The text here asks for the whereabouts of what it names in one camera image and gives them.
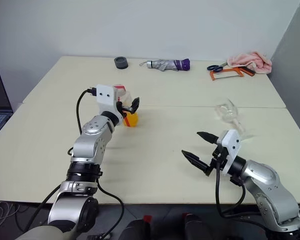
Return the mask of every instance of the purple umbrella handle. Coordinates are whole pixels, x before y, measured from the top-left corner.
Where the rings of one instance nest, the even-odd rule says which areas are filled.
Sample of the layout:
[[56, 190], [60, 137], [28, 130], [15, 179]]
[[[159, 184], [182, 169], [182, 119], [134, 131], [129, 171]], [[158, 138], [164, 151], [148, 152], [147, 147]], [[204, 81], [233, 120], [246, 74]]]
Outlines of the purple umbrella handle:
[[186, 58], [184, 60], [174, 60], [176, 69], [179, 71], [189, 71], [190, 70], [190, 60]]

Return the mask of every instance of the pink towel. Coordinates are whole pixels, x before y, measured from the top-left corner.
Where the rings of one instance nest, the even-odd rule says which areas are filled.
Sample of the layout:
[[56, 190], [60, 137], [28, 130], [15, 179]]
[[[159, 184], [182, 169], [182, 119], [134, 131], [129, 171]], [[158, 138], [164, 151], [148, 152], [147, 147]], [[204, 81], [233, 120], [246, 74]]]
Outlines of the pink towel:
[[231, 68], [243, 67], [255, 71], [257, 74], [269, 74], [272, 70], [272, 62], [257, 51], [252, 53], [242, 53], [238, 56], [229, 57], [228, 66]]

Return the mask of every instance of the scissors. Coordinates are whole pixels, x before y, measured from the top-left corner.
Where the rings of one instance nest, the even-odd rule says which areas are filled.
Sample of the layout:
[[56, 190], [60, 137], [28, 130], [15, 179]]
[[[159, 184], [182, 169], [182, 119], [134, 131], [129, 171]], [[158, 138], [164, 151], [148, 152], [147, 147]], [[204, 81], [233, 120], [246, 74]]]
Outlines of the scissors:
[[215, 73], [220, 73], [224, 69], [225, 65], [227, 65], [227, 62], [222, 63], [221, 65], [211, 65], [208, 66], [206, 69], [208, 71], [214, 71]]

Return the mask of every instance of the robotic arm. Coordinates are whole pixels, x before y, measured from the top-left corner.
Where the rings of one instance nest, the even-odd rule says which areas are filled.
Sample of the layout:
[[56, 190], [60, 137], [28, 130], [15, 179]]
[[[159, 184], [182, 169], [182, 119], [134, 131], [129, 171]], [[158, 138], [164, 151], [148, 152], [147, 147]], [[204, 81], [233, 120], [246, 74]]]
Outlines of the robotic arm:
[[191, 164], [207, 176], [215, 168], [230, 181], [242, 184], [253, 195], [267, 228], [269, 239], [300, 239], [299, 206], [292, 194], [281, 184], [278, 173], [270, 166], [237, 156], [241, 147], [240, 136], [235, 129], [224, 131], [220, 137], [198, 132], [204, 140], [216, 144], [210, 165], [199, 160], [191, 152], [182, 151]]
[[93, 195], [97, 192], [97, 180], [102, 176], [100, 165], [106, 145], [115, 126], [122, 123], [126, 115], [123, 111], [135, 113], [139, 98], [134, 99], [131, 106], [123, 106], [118, 101], [117, 88], [99, 84], [92, 90], [99, 114], [83, 125], [82, 134], [73, 145], [66, 180], [60, 185], [48, 225], [35, 227], [17, 240], [74, 240], [94, 226], [99, 211]]

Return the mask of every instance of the black tape roll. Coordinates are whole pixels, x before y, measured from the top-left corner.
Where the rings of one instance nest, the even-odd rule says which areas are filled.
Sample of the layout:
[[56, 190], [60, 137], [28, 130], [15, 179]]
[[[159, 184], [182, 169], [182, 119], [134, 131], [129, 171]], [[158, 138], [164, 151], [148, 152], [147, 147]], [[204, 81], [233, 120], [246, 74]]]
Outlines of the black tape roll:
[[118, 56], [114, 59], [117, 69], [126, 69], [128, 67], [127, 59], [124, 56]]

